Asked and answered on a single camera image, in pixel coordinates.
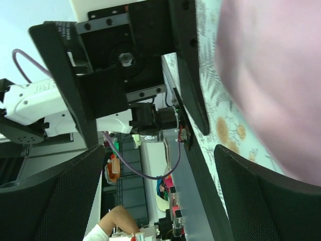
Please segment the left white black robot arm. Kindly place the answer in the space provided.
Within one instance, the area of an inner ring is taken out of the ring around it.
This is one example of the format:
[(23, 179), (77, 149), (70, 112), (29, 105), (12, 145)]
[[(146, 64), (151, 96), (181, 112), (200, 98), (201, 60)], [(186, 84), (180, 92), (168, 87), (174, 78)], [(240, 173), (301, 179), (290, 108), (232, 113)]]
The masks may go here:
[(1, 134), (34, 145), (78, 132), (208, 135), (200, 85), (195, 1), (72, 1), (76, 21), (29, 28), (48, 79), (1, 80)]

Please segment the pink t shirt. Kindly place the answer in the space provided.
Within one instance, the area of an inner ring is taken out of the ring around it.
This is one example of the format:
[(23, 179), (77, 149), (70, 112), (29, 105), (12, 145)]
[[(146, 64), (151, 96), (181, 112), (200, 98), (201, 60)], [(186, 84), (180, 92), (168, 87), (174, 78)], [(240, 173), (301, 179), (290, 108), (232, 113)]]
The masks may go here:
[(215, 67), (283, 172), (320, 185), (320, 1), (223, 1)]

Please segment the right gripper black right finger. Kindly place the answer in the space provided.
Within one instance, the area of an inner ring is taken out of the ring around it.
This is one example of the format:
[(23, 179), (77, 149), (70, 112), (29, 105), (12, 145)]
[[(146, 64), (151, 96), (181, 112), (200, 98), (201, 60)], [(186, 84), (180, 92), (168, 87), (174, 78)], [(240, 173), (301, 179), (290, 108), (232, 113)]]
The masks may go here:
[(320, 240), (320, 187), (217, 145), (214, 159), (234, 240)]

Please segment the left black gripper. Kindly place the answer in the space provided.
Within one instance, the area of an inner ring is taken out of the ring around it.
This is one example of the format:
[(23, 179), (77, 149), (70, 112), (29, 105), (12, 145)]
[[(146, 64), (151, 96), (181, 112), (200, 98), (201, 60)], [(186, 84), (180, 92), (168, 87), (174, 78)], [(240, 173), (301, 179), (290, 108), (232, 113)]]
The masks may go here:
[(127, 111), (133, 119), (156, 117), (155, 106), (145, 100), (163, 91), (162, 55), (175, 48), (181, 99), (201, 133), (210, 133), (200, 84), (195, 1), (74, 1), (74, 12), (89, 64), (80, 83), (93, 111), (56, 25), (40, 24), (28, 32), (86, 147), (98, 144), (94, 115)]

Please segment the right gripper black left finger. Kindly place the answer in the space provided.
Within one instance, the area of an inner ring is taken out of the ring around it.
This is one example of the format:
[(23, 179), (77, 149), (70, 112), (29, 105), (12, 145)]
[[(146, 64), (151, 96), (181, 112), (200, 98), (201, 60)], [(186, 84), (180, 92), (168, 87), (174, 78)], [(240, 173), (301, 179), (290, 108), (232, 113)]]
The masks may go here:
[(104, 160), (101, 145), (1, 186), (1, 240), (83, 240)]

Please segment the person forearm in background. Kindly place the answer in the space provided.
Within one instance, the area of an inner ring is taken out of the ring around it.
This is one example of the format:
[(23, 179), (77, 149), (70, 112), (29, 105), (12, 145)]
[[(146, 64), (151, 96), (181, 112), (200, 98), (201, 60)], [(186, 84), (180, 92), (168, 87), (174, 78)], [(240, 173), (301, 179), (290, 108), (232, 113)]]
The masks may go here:
[(110, 236), (115, 227), (126, 234), (139, 233), (140, 230), (130, 213), (123, 207), (117, 206), (110, 210), (98, 223), (102, 230)]

